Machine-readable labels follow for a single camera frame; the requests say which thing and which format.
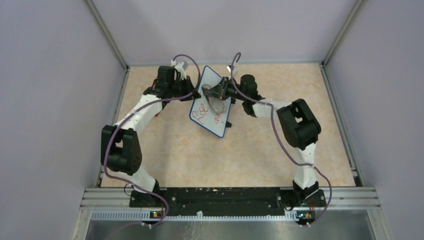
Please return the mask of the grey transparent eraser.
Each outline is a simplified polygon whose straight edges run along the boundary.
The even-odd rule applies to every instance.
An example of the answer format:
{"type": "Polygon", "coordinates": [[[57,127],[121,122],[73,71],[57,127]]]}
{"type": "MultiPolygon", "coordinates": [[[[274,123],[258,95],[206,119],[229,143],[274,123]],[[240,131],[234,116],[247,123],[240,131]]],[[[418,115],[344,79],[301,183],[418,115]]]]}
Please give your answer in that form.
{"type": "Polygon", "coordinates": [[[201,86],[203,95],[209,104],[209,106],[213,109],[213,111],[217,114],[223,114],[226,112],[227,107],[225,103],[222,100],[219,100],[216,97],[207,95],[207,91],[210,90],[212,87],[208,84],[204,84],[201,86]]]}

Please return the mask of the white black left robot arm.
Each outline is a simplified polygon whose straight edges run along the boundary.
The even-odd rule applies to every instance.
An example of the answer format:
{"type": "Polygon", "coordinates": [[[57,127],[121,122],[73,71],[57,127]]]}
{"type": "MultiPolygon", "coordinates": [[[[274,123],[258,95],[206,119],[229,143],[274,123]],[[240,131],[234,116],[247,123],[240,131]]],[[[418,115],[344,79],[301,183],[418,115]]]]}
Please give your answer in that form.
{"type": "Polygon", "coordinates": [[[143,92],[135,107],[123,119],[101,130],[103,170],[115,172],[116,179],[133,186],[132,207],[157,207],[163,202],[158,181],[142,167],[139,135],[169,102],[200,98],[186,68],[183,62],[160,66],[152,85],[143,92]]]}

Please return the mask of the blue framed whiteboard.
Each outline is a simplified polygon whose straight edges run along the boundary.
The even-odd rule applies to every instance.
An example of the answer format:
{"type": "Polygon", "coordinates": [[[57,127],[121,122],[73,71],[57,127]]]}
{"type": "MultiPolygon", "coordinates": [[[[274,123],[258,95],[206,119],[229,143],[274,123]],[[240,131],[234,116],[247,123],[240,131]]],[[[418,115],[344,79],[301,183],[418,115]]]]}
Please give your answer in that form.
{"type": "Polygon", "coordinates": [[[213,109],[209,101],[204,95],[202,90],[203,86],[214,87],[222,80],[222,76],[219,75],[210,66],[206,65],[201,73],[200,85],[197,88],[197,92],[200,94],[200,98],[195,99],[192,102],[191,109],[189,111],[189,119],[200,127],[206,129],[210,133],[214,134],[219,138],[223,138],[227,129],[227,122],[231,109],[231,99],[223,101],[225,111],[218,113],[213,109]]]}

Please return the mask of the aluminium front rail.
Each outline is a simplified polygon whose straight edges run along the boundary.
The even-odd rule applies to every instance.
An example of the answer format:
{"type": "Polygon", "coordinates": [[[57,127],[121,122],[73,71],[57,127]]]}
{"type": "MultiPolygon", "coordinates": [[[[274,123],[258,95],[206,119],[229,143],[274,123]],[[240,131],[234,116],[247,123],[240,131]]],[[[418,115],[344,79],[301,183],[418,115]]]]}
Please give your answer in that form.
{"type": "MultiPolygon", "coordinates": [[[[373,187],[323,188],[324,196],[332,196],[330,210],[379,210],[381,202],[373,187]]],[[[122,187],[85,189],[80,208],[125,209],[130,206],[130,190],[122,187]]]]}

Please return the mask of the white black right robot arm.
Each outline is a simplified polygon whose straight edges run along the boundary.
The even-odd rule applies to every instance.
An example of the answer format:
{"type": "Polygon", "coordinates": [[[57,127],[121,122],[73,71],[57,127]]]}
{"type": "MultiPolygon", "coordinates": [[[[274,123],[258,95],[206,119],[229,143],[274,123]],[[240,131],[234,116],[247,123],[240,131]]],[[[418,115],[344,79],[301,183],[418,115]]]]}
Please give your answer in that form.
{"type": "Polygon", "coordinates": [[[205,84],[201,89],[217,110],[222,109],[227,99],[232,102],[240,100],[247,115],[270,118],[274,130],[277,129],[276,122],[279,122],[286,142],[294,149],[294,154],[289,156],[296,166],[292,194],[294,202],[299,206],[312,206],[323,200],[315,166],[315,150],[322,129],[304,99],[289,103],[266,99],[259,94],[255,77],[250,74],[243,75],[240,83],[223,77],[217,85],[205,84]]]}

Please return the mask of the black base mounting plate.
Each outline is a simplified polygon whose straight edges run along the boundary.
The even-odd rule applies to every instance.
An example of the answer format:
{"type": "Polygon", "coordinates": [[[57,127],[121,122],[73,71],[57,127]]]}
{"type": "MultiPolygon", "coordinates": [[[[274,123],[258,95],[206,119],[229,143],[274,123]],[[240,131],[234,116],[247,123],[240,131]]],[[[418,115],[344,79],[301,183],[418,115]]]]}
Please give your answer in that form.
{"type": "Polygon", "coordinates": [[[282,216],[289,210],[325,207],[323,190],[302,199],[293,188],[281,187],[169,187],[156,191],[158,196],[133,191],[131,208],[158,208],[169,217],[265,217],[282,216]]]}

